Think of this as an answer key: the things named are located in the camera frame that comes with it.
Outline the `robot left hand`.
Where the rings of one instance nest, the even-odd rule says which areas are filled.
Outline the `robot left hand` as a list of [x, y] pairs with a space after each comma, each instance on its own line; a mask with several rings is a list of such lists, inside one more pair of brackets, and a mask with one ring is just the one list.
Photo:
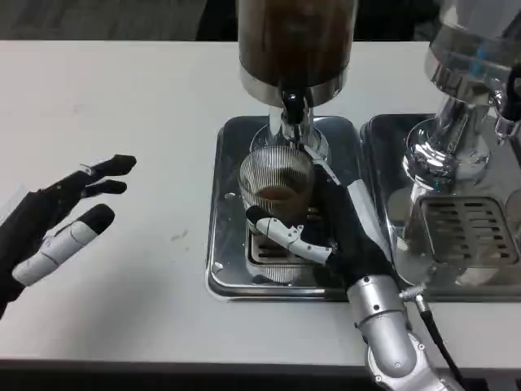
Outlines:
[[1, 313], [22, 291], [55, 272], [70, 257], [99, 237], [114, 221], [115, 212], [97, 204], [80, 217], [58, 226], [83, 199], [120, 195], [127, 184], [117, 178], [129, 174], [135, 156], [116, 154], [85, 166], [48, 187], [30, 191], [1, 224]]

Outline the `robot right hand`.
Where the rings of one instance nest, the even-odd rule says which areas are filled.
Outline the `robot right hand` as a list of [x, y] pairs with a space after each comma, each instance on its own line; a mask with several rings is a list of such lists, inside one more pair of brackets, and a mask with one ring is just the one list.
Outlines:
[[365, 183], [350, 176], [341, 182], [331, 167], [309, 147], [305, 159], [313, 163], [322, 211], [330, 223], [331, 246], [319, 246], [302, 239], [302, 226], [260, 203], [246, 203], [246, 216], [255, 231], [268, 237], [289, 253], [328, 266], [341, 276], [348, 290], [355, 285], [373, 284], [397, 296], [396, 272], [389, 261], [382, 232], [370, 220], [375, 215]]

